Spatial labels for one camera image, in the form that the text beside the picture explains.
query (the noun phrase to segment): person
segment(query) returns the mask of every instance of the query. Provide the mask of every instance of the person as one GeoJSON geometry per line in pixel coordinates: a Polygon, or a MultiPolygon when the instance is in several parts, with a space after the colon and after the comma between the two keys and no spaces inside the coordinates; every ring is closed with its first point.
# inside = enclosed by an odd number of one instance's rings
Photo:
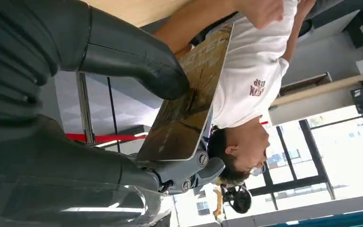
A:
{"type": "MultiPolygon", "coordinates": [[[[331,7],[341,0],[319,0],[331,7]]],[[[208,143],[210,157],[225,163],[220,178],[237,183],[267,160],[269,135],[260,124],[281,87],[306,17],[319,13],[316,0],[194,0],[154,33],[181,57],[201,30],[235,11],[240,13],[214,28],[234,28],[213,101],[216,130],[208,143]]]]}

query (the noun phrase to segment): screw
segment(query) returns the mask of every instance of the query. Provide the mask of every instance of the screw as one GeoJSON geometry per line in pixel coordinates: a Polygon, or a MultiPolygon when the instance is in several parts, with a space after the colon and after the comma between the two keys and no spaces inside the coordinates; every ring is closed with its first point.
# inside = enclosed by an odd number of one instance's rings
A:
{"type": "Polygon", "coordinates": [[[189,179],[187,179],[183,184],[182,184],[182,186],[181,186],[181,190],[183,191],[183,192],[186,192],[186,191],[188,191],[189,189],[190,189],[190,187],[191,187],[191,181],[189,180],[189,179]]]}
{"type": "Polygon", "coordinates": [[[200,167],[205,167],[208,164],[208,154],[206,152],[202,152],[198,157],[198,161],[200,167]]]}

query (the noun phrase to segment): blue surface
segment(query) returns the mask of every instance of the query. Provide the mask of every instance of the blue surface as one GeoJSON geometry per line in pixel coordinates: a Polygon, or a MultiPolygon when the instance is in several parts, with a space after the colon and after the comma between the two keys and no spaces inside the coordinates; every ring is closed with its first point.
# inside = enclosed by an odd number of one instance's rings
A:
{"type": "Polygon", "coordinates": [[[272,227],[363,227],[363,212],[299,221],[298,224],[278,224],[272,227]]]}

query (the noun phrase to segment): man's arm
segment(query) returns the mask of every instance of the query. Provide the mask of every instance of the man's arm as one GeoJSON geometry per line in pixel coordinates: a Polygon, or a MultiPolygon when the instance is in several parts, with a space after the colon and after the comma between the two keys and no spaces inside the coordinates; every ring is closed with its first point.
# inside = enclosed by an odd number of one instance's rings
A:
{"type": "Polygon", "coordinates": [[[195,35],[235,11],[242,12],[255,27],[263,28],[283,19],[283,0],[193,0],[173,14],[154,36],[174,53],[186,53],[195,35]]]}
{"type": "Polygon", "coordinates": [[[282,58],[286,59],[288,62],[291,61],[295,47],[297,45],[298,35],[300,34],[300,29],[303,26],[303,22],[307,17],[308,13],[314,6],[316,0],[301,0],[297,8],[297,14],[294,17],[294,24],[292,33],[290,34],[289,40],[287,41],[286,51],[282,58]]]}

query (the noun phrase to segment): man's hair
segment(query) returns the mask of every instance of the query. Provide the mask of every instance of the man's hair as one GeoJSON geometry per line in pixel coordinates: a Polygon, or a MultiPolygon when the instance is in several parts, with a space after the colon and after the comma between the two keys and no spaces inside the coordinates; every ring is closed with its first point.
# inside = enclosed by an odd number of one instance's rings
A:
{"type": "Polygon", "coordinates": [[[208,156],[209,158],[218,157],[223,160],[225,169],[220,174],[220,179],[224,183],[238,184],[247,179],[249,172],[237,171],[234,167],[235,157],[226,154],[226,134],[224,129],[215,129],[208,141],[208,156]]]}

